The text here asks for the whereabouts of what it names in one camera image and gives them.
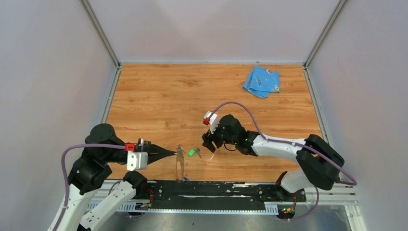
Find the key with green tag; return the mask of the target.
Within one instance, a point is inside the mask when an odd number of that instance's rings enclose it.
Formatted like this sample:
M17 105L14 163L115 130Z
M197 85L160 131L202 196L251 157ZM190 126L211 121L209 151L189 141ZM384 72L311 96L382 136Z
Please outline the key with green tag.
M190 151L188 152L188 157L193 157L194 155L197 155L200 159L202 158L200 148L190 149Z

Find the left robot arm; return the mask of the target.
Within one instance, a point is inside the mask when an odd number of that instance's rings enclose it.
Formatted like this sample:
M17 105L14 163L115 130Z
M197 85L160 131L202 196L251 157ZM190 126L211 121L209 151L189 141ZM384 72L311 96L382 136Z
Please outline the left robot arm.
M97 231L128 200L148 195L152 201L154 193L139 170L175 154L176 151L143 139L125 143L110 124L94 126L84 144L68 147L62 154L65 194L49 230ZM126 165L127 173L105 199L87 212L89 203L112 173L109 163Z

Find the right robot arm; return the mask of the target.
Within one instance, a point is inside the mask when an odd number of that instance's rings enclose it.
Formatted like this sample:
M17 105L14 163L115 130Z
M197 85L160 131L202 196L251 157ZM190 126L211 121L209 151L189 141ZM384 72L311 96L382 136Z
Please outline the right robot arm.
M202 136L203 146L211 152L228 144L244 155L272 156L297 163L298 169L283 172L276 181L275 195L281 201L303 188L331 190L344 166L344 159L318 135L305 139L262 135L246 130L233 115L219 118L211 112L205 114L203 123L209 126Z

